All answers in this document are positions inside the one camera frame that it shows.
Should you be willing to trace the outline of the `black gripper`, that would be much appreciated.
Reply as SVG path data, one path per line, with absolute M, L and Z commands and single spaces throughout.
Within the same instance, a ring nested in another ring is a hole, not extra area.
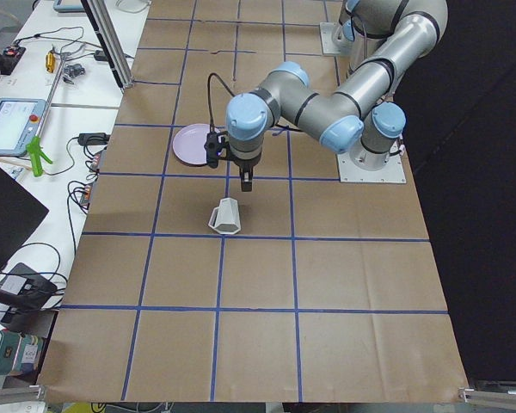
M 253 188 L 254 167 L 260 162 L 262 148 L 253 151 L 239 151 L 230 147 L 231 160 L 239 168 L 241 190 L 251 192 Z

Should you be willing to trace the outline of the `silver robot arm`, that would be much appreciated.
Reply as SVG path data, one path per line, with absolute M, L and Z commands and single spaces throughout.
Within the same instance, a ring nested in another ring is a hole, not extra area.
M 270 71 L 257 88 L 229 101 L 225 123 L 241 189 L 252 189 L 263 136 L 280 118 L 336 154 L 350 149 L 377 101 L 396 89 L 407 69 L 429 54 L 445 33 L 444 1 L 345 1 L 338 28 L 354 52 L 365 54 L 331 96 L 321 96 L 297 63 Z
M 357 4 L 358 1 L 342 2 L 339 24 L 332 40 L 341 49 L 341 54 L 363 60 L 380 47 L 386 38 L 367 31 L 361 17 L 353 11 Z

